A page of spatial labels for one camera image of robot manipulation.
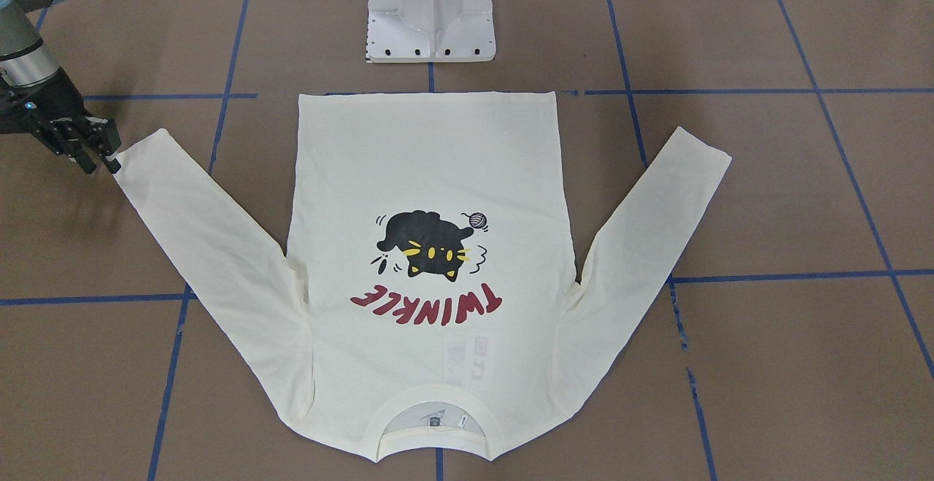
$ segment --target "cat graphic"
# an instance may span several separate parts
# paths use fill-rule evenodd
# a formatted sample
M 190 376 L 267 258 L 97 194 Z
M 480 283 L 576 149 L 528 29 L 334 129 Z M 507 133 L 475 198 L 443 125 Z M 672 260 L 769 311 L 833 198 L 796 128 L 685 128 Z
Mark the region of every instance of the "cat graphic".
M 408 258 L 408 275 L 443 274 L 454 282 L 469 249 L 460 241 L 474 234 L 472 228 L 458 228 L 437 212 L 400 212 L 386 222 L 386 239 L 377 242 L 380 251 L 399 248 Z

